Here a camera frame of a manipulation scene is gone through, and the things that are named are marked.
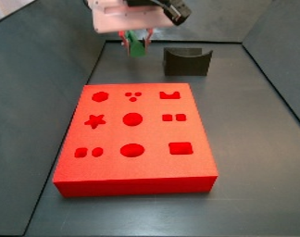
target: gray wall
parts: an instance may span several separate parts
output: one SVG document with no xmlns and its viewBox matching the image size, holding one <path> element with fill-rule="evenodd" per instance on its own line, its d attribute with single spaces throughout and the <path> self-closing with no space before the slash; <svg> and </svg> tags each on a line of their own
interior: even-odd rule
<svg viewBox="0 0 300 237">
<path fill-rule="evenodd" d="M 276 0 L 243 45 L 300 118 L 300 0 Z"/>
<path fill-rule="evenodd" d="M 83 1 L 0 22 L 0 234 L 22 235 L 105 41 Z"/>
</svg>

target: circular hole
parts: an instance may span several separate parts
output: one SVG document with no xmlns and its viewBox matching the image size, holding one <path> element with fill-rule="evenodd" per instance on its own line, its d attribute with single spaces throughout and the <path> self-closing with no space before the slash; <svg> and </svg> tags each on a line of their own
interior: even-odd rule
<svg viewBox="0 0 300 237">
<path fill-rule="evenodd" d="M 143 115 L 139 113 L 129 113 L 124 117 L 124 123 L 127 126 L 137 126 L 143 123 Z"/>
<path fill-rule="evenodd" d="M 92 151 L 92 154 L 93 154 L 93 156 L 95 157 L 100 157 L 101 155 L 104 155 L 104 148 L 101 148 L 101 147 L 97 147 L 97 148 L 95 148 L 95 150 Z"/>
<path fill-rule="evenodd" d="M 145 148 L 141 144 L 128 144 L 121 149 L 121 154 L 127 157 L 137 157 L 141 156 L 145 152 Z"/>
</svg>

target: red foam block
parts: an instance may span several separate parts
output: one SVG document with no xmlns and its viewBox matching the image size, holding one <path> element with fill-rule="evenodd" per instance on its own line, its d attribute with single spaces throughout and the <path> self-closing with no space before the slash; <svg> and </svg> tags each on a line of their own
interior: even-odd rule
<svg viewBox="0 0 300 237">
<path fill-rule="evenodd" d="M 209 192 L 217 177 L 189 84 L 85 87 L 54 174 L 65 197 Z"/>
</svg>

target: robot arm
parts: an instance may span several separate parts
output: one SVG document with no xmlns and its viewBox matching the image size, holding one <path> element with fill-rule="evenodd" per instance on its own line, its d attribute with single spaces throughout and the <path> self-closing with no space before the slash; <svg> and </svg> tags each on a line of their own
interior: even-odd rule
<svg viewBox="0 0 300 237">
<path fill-rule="evenodd" d="M 99 33 L 120 32 L 131 56 L 144 56 L 153 29 L 179 26 L 192 14 L 183 0 L 84 0 L 93 12 Z M 135 30 L 148 30 L 140 41 Z"/>
<path fill-rule="evenodd" d="M 181 25 L 192 14 L 183 0 L 127 0 L 127 3 L 129 6 L 161 6 L 176 26 Z"/>
</svg>

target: hole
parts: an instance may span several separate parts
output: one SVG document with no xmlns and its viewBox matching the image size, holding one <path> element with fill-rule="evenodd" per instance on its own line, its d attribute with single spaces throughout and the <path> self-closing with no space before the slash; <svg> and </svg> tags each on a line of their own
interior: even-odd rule
<svg viewBox="0 0 300 237">
<path fill-rule="evenodd" d="M 88 148 L 81 147 L 76 149 L 76 158 L 84 158 L 88 155 Z"/>
<path fill-rule="evenodd" d="M 104 121 L 104 117 L 105 115 L 91 115 L 91 120 L 85 122 L 85 125 L 92 125 L 92 128 L 96 129 L 99 125 L 107 124 L 107 122 Z"/>
<path fill-rule="evenodd" d="M 172 155 L 193 154 L 192 143 L 169 143 Z"/>
<path fill-rule="evenodd" d="M 175 120 L 175 117 L 173 117 L 173 115 L 163 115 L 163 120 L 164 120 L 165 122 L 171 122 L 171 121 Z"/>
<path fill-rule="evenodd" d="M 185 115 L 185 114 L 177 114 L 177 115 L 176 115 L 176 120 L 177 120 L 179 122 L 187 121 L 187 115 Z"/>
<path fill-rule="evenodd" d="M 124 117 L 124 123 L 127 126 L 137 126 L 143 123 L 143 115 L 139 113 L 129 113 Z"/>
<path fill-rule="evenodd" d="M 175 92 L 172 94 L 168 94 L 165 92 L 160 92 L 160 99 L 164 99 L 164 100 L 179 100 L 179 99 L 181 99 L 181 94 L 180 94 L 180 92 Z"/>
<path fill-rule="evenodd" d="M 105 152 L 104 148 L 96 147 L 92 151 L 92 154 L 95 157 L 100 157 L 101 155 L 104 155 L 104 152 Z"/>
<path fill-rule="evenodd" d="M 104 101 L 109 100 L 109 93 L 107 93 L 107 92 L 96 93 L 93 95 L 92 99 L 96 102 L 104 102 Z"/>
<path fill-rule="evenodd" d="M 145 148 L 141 144 L 128 144 L 123 147 L 121 153 L 127 157 L 137 157 L 141 156 L 145 152 Z"/>
</svg>

